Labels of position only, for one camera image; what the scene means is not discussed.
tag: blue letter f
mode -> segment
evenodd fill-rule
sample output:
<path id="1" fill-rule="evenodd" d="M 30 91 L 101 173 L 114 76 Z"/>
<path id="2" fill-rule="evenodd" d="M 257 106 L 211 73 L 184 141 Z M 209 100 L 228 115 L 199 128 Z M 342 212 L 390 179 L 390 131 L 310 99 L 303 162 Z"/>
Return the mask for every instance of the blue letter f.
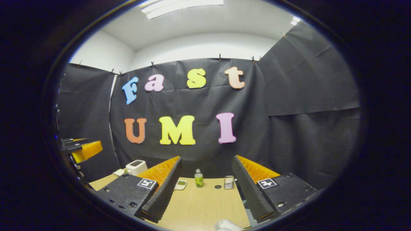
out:
<path id="1" fill-rule="evenodd" d="M 137 93 L 137 85 L 136 83 L 139 81 L 137 77 L 134 77 L 132 80 L 128 81 L 124 86 L 123 90 L 124 93 L 126 94 L 127 102 L 126 104 L 129 105 L 131 102 L 133 102 L 137 96 L 134 93 Z"/>

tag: black backdrop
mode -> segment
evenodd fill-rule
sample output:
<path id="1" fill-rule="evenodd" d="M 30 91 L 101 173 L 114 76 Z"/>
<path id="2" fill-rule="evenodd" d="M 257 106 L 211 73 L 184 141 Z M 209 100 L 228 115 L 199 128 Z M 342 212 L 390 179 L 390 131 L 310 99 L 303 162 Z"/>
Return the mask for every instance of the black backdrop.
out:
<path id="1" fill-rule="evenodd" d="M 358 87 L 342 56 L 313 27 L 299 22 L 258 63 L 271 140 L 269 163 L 316 188 L 329 185 L 358 138 Z"/>
<path id="2" fill-rule="evenodd" d="M 224 73 L 230 67 L 244 72 L 240 76 L 246 83 L 244 88 L 230 86 Z M 199 68 L 205 70 L 207 83 L 190 89 L 187 73 Z M 164 76 L 164 88 L 146 91 L 148 77 L 154 74 Z M 139 79 L 136 100 L 127 105 L 122 87 L 135 76 Z M 90 181 L 136 159 L 145 160 L 151 167 L 177 155 L 183 159 L 183 177 L 192 177 L 196 168 L 205 177 L 224 177 L 232 174 L 232 157 L 241 155 L 280 174 L 294 172 L 320 189 L 344 169 L 357 141 L 359 93 L 352 73 L 338 51 L 303 22 L 256 63 L 239 59 L 184 60 L 118 76 L 108 116 L 113 77 L 106 71 L 69 65 L 60 90 L 62 137 L 98 137 L 103 143 L 104 153 L 82 164 Z M 87 94 L 93 97 L 84 101 Z M 80 116 L 73 117 L 73 112 Z M 220 124 L 215 116 L 225 112 L 235 115 L 234 143 L 217 141 Z M 160 144 L 159 118 L 170 116 L 177 125 L 186 115 L 195 117 L 192 130 L 196 144 Z M 126 118 L 147 119 L 142 143 L 127 139 Z M 138 123 L 133 128 L 138 136 Z"/>
<path id="3" fill-rule="evenodd" d="M 68 64 L 57 104 L 61 139 L 100 140 L 103 150 L 80 163 L 88 181 L 108 176 L 120 168 L 109 130 L 109 102 L 114 74 L 92 67 Z"/>
<path id="4" fill-rule="evenodd" d="M 246 83 L 242 89 L 234 89 L 224 71 L 237 67 Z M 207 83 L 202 88 L 187 86 L 187 73 L 191 69 L 205 70 Z M 164 88 L 159 92 L 146 91 L 148 77 L 164 76 Z M 126 105 L 122 90 L 129 80 L 138 77 L 136 100 Z M 234 155 L 258 161 L 266 165 L 269 149 L 269 118 L 266 116 L 263 96 L 264 79 L 261 71 L 251 60 L 194 59 L 168 62 L 125 73 L 117 78 L 111 98 L 110 124 L 118 159 L 122 167 L 135 159 L 147 162 L 148 167 L 174 156 L 183 160 L 183 177 L 193 177 L 200 168 L 206 178 L 232 175 L 231 161 Z M 219 113 L 231 112 L 234 143 L 218 142 L 220 137 Z M 162 124 L 159 118 L 170 116 L 177 126 L 182 116 L 195 117 L 192 130 L 194 145 L 160 144 Z M 145 140 L 131 143 L 125 133 L 124 119 L 146 118 Z M 134 135 L 139 126 L 135 122 Z"/>

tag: foam letter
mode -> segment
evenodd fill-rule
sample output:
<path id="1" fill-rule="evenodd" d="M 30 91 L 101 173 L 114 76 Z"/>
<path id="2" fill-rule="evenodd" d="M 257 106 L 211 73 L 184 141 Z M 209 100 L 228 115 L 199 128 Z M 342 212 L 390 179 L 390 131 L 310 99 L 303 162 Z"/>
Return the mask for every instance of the foam letter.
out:
<path id="1" fill-rule="evenodd" d="M 242 71 L 239 71 L 237 67 L 231 67 L 224 71 L 224 74 L 229 75 L 229 82 L 231 87 L 235 89 L 241 89 L 245 86 L 244 82 L 240 82 L 240 77 L 238 75 L 243 75 Z"/>
<path id="2" fill-rule="evenodd" d="M 129 105 L 131 102 L 133 102 L 137 98 L 137 96 L 133 94 L 133 92 L 137 93 L 136 83 L 138 81 L 139 79 L 137 77 L 134 77 L 133 79 L 128 81 L 122 88 L 124 90 L 124 93 L 126 94 L 126 98 L 127 98 L 126 104 L 127 105 Z"/>
<path id="3" fill-rule="evenodd" d="M 220 113 L 215 116 L 220 121 L 220 138 L 219 143 L 232 143 L 237 139 L 233 136 L 233 126 L 231 119 L 234 117 L 232 113 Z"/>
<path id="4" fill-rule="evenodd" d="M 180 144 L 193 145 L 196 143 L 196 141 L 193 139 L 194 116 L 185 115 L 181 117 L 177 127 L 175 127 L 173 120 L 169 116 L 161 117 L 159 121 L 162 124 L 162 138 L 160 140 L 160 144 L 171 144 L 169 135 L 174 144 L 177 144 L 180 135 Z"/>
<path id="5" fill-rule="evenodd" d="M 125 119 L 124 123 L 126 124 L 126 136 L 127 139 L 132 143 L 141 143 L 144 141 L 145 132 L 144 132 L 144 124 L 147 122 L 144 118 L 137 119 L 137 123 L 139 124 L 139 136 L 135 137 L 133 133 L 133 124 L 134 119 Z"/>
<path id="6" fill-rule="evenodd" d="M 202 68 L 200 69 L 193 69 L 188 72 L 187 78 L 187 86 L 189 88 L 202 88 L 207 80 L 204 78 L 206 71 Z"/>
<path id="7" fill-rule="evenodd" d="M 152 91 L 152 90 L 161 91 L 164 88 L 163 86 L 164 76 L 160 74 L 155 74 L 155 75 L 148 77 L 148 80 L 149 81 L 145 84 L 145 87 L 144 87 L 146 91 Z"/>

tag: ceiling light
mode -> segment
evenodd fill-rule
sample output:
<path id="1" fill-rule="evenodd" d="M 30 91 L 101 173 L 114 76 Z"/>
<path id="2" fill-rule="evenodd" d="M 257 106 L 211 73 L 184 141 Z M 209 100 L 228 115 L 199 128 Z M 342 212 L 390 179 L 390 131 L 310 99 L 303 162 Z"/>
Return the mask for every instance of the ceiling light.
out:
<path id="1" fill-rule="evenodd" d="M 167 13 L 181 10 L 181 9 L 185 9 L 185 8 L 189 8 L 189 7 L 223 5 L 223 4 L 224 4 L 223 0 L 162 0 L 162 1 L 157 1 L 149 5 L 148 7 L 141 9 L 141 11 L 145 13 L 149 19 L 153 19 L 160 15 L 167 14 Z"/>
<path id="2" fill-rule="evenodd" d="M 151 3 L 155 3 L 155 2 L 158 2 L 158 1 L 161 1 L 161 0 L 147 0 L 147 1 L 144 1 L 144 2 L 142 2 L 142 3 L 140 3 L 140 4 L 138 4 L 137 6 L 138 6 L 139 8 L 143 8 L 143 7 L 145 7 L 145 6 L 150 5 Z"/>
<path id="3" fill-rule="evenodd" d="M 299 22 L 301 19 L 297 17 L 293 17 L 293 21 Z"/>

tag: plastic bottle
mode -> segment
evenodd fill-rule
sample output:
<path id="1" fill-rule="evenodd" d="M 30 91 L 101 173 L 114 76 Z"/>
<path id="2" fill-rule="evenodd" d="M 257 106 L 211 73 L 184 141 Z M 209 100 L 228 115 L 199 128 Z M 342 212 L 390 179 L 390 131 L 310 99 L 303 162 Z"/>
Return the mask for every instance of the plastic bottle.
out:
<path id="1" fill-rule="evenodd" d="M 194 174 L 194 179 L 196 179 L 197 187 L 202 187 L 204 185 L 203 174 L 200 172 L 200 169 L 196 170 L 196 174 Z"/>

